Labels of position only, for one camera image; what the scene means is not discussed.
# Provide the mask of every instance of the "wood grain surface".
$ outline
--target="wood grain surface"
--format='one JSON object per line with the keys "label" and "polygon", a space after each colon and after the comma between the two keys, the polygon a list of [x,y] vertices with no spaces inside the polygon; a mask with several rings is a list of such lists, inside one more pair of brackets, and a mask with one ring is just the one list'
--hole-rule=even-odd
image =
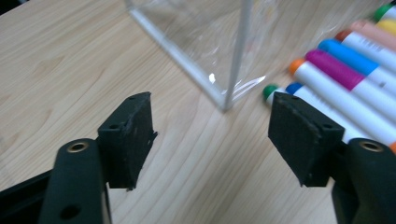
{"label": "wood grain surface", "polygon": [[[302,2],[280,3],[293,12],[280,11],[285,25],[268,41],[294,48],[272,50],[274,59],[256,68],[276,68],[265,83],[286,86],[290,60],[337,32],[311,32],[337,19],[323,17],[326,8],[356,4],[315,1],[307,18]],[[378,1],[359,6],[368,13]],[[297,19],[310,26],[295,35]],[[123,99],[151,91],[159,136],[137,188],[110,191],[114,223],[335,223],[332,183],[301,188],[268,139],[265,83],[223,114],[123,1],[29,1],[0,17],[0,190],[51,169],[60,146],[96,137]]]}

